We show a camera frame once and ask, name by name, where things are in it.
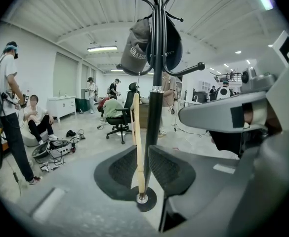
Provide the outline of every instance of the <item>hair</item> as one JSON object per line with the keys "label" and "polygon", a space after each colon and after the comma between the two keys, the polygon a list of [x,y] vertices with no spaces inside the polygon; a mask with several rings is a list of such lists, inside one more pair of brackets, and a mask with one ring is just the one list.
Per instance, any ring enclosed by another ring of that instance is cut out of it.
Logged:
{"label": "hair", "polygon": [[[14,41],[8,42],[8,43],[6,44],[6,46],[8,46],[8,45],[13,45],[13,46],[17,47],[17,43],[14,42]],[[12,50],[15,50],[15,49],[12,48],[12,47],[8,47],[8,48],[5,48],[2,53],[8,53],[8,52],[10,52],[10,51],[12,51]]]}
{"label": "hair", "polygon": [[31,100],[33,97],[36,99],[37,102],[39,102],[39,98],[38,98],[37,95],[31,95],[30,100]]}

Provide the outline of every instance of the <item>white shoe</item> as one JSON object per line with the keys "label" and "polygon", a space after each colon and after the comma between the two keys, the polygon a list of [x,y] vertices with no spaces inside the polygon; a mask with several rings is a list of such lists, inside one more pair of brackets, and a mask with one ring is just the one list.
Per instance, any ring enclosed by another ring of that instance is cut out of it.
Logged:
{"label": "white shoe", "polygon": [[50,134],[50,135],[48,135],[48,139],[49,139],[49,140],[57,140],[57,139],[59,139],[59,138],[56,137],[54,134]]}
{"label": "white shoe", "polygon": [[40,182],[42,180],[42,177],[41,176],[34,176],[34,178],[28,182],[30,185],[35,185],[37,184],[38,182]]}

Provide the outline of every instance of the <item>black coat rack pole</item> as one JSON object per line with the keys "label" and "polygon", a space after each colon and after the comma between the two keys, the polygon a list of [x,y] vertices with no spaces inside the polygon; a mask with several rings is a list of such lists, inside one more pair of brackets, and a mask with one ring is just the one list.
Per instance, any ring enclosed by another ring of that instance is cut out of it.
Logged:
{"label": "black coat rack pole", "polygon": [[154,4],[155,14],[155,38],[154,38],[154,76],[153,76],[153,87],[150,92],[150,102],[149,102],[149,116],[148,116],[148,126],[145,141],[145,153],[144,153],[144,178],[145,178],[145,190],[147,190],[151,170],[149,166],[149,147],[150,145],[156,145],[158,142],[160,121],[162,114],[162,101],[163,101],[163,91],[162,91],[162,7],[163,0],[156,0],[157,3]]}

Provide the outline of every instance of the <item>coat rack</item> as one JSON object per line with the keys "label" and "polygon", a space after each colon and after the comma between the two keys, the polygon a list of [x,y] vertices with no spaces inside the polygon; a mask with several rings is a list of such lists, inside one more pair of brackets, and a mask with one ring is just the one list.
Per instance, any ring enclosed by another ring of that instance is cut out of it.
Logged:
{"label": "coat rack", "polygon": [[149,147],[150,145],[157,144],[162,114],[162,70],[166,71],[171,76],[179,77],[196,70],[203,70],[205,68],[205,64],[199,62],[197,65],[187,68],[181,72],[170,71],[166,65],[166,16],[179,20],[180,22],[183,22],[183,19],[175,17],[165,10],[170,0],[153,0],[153,3],[148,0],[141,1],[147,3],[152,8],[152,13],[147,16],[147,18],[152,17],[150,67],[146,71],[139,72],[138,74],[123,67],[122,64],[117,64],[117,69],[123,69],[124,71],[127,71],[128,74],[135,76],[142,76],[147,74],[151,69],[154,70],[153,87],[150,91],[149,117],[144,154],[145,192],[139,194],[140,199],[144,199],[151,175],[151,170],[149,167]]}

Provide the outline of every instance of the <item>railing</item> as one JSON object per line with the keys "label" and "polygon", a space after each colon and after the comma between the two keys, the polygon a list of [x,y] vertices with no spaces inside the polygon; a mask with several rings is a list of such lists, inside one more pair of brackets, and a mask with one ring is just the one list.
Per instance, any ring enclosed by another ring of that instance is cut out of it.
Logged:
{"label": "railing", "polygon": [[223,75],[215,75],[213,74],[213,78],[217,81],[217,82],[223,82],[224,80],[228,80],[228,81],[242,81],[241,80],[241,74],[242,73],[226,73]]}

